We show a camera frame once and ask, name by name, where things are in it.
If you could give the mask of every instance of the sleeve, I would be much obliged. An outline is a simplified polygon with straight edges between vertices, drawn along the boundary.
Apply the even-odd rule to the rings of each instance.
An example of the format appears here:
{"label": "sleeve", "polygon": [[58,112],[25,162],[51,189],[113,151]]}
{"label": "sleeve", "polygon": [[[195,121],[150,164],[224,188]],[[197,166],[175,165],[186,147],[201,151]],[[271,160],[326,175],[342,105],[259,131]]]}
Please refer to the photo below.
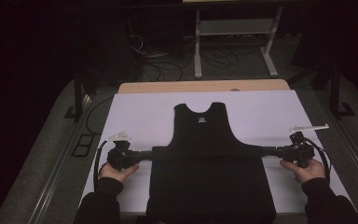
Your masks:
{"label": "sleeve", "polygon": [[358,224],[358,214],[344,196],[336,196],[324,178],[313,178],[302,185],[308,196],[305,205],[309,224]]}
{"label": "sleeve", "polygon": [[117,195],[122,190],[123,184],[118,180],[108,177],[101,178],[97,190],[83,198],[74,223],[121,223]]}

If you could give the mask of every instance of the metal frame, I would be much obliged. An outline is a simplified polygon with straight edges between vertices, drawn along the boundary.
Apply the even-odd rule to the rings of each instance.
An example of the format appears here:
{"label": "metal frame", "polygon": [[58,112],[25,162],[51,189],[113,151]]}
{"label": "metal frame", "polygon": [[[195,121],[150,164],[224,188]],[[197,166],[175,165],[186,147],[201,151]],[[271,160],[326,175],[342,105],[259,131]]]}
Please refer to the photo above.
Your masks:
{"label": "metal frame", "polygon": [[[82,101],[82,111],[88,112],[87,110],[90,108],[91,99],[88,97],[88,95],[86,95],[84,99],[80,99],[80,101]],[[70,146],[72,146],[76,142],[76,136],[78,136],[81,124],[86,122],[86,116],[81,116],[80,114],[77,115],[79,116],[79,121],[74,122],[71,133],[66,140],[64,146],[62,147],[61,154],[51,171],[50,177],[48,178],[48,182],[46,183],[45,187],[42,189],[41,194],[39,195],[39,199],[34,208],[34,211],[31,214],[30,219],[28,220],[29,224],[41,223],[44,215],[46,214],[51,198],[54,194],[55,189],[57,188],[58,182],[62,175],[62,168],[65,164],[65,160],[72,152],[72,148]]]}
{"label": "metal frame", "polygon": [[196,47],[194,53],[194,74],[196,79],[202,78],[202,68],[200,59],[200,36],[201,35],[246,35],[246,34],[268,34],[268,41],[261,47],[261,53],[266,63],[269,75],[277,77],[278,72],[269,56],[272,42],[279,25],[283,7],[277,7],[273,19],[248,19],[248,20],[226,20],[226,21],[201,21],[200,10],[196,14]]}
{"label": "metal frame", "polygon": [[316,96],[318,97],[321,105],[324,107],[327,116],[330,118],[330,120],[332,120],[334,126],[337,128],[340,136],[344,139],[344,142],[347,145],[348,150],[350,152],[350,156],[356,168],[358,169],[358,146],[352,139],[351,134],[348,131],[348,128],[345,126],[345,124],[341,119],[337,118],[337,114],[335,114],[335,112],[331,110],[331,102],[329,102],[327,97],[324,96],[321,92],[318,93]]}

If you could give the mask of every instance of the black vest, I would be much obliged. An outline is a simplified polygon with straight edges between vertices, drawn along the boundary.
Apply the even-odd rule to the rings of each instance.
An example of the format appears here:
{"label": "black vest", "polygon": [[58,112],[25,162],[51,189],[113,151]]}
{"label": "black vest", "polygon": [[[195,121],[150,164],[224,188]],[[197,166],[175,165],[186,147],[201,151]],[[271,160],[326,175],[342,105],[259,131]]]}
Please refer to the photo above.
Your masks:
{"label": "black vest", "polygon": [[[174,110],[172,141],[152,149],[147,216],[166,223],[272,223],[276,211],[262,150],[234,136],[226,106]],[[235,157],[243,150],[253,158]]]}

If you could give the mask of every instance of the table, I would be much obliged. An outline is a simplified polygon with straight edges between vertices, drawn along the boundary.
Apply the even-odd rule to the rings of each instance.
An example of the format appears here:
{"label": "table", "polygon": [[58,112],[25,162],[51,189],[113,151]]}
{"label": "table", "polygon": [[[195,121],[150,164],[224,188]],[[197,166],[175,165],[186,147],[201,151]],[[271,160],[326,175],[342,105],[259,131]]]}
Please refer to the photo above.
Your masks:
{"label": "table", "polygon": [[[280,17],[284,6],[304,3],[305,0],[182,0],[182,1],[101,1],[92,3],[89,1],[73,2],[71,0],[60,3],[60,7],[66,11],[80,11],[81,13],[96,11],[145,11],[148,9],[192,9],[196,10],[195,22],[195,53],[194,69],[195,78],[202,78],[200,61],[200,37],[203,35],[247,35],[247,34],[265,34],[268,35],[268,41],[261,47],[263,59],[268,68],[271,77],[276,77],[278,72],[273,61],[269,56],[269,51],[277,31]],[[253,18],[241,20],[210,20],[202,21],[200,19],[201,9],[210,8],[238,8],[238,7],[276,7],[275,15],[267,18]]]}
{"label": "table", "polygon": [[[225,103],[232,132],[240,141],[251,145],[291,145],[289,128],[296,125],[311,125],[296,92],[289,90],[283,80],[194,81],[159,84],[123,84],[112,102],[102,141],[113,134],[125,131],[131,136],[130,149],[132,150],[151,150],[153,146],[167,146],[173,134],[172,108],[181,103],[186,103],[195,112],[205,111],[211,102]],[[134,91],[137,87],[142,87],[142,89]],[[238,89],[239,91],[224,91],[224,89]],[[314,131],[304,134],[321,146]],[[105,145],[101,161],[106,161],[106,154],[113,147],[114,144],[111,142]],[[284,170],[279,160],[274,157],[263,158],[276,211],[278,214],[303,213],[307,199],[300,186],[294,181],[293,174]],[[93,165],[83,196],[93,191],[92,167]],[[117,198],[121,212],[132,214],[145,212],[150,168],[151,161],[142,161],[138,172],[126,181],[123,192]],[[334,167],[331,172],[331,188],[336,194],[349,198]]]}

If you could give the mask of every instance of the vest logo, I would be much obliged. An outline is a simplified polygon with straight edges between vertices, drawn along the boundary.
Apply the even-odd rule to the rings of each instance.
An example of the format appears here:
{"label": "vest logo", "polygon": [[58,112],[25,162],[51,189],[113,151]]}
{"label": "vest logo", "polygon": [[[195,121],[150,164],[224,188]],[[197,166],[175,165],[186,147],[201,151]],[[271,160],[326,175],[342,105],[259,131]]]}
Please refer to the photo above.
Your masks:
{"label": "vest logo", "polygon": [[206,123],[206,119],[205,118],[199,118],[199,123]]}

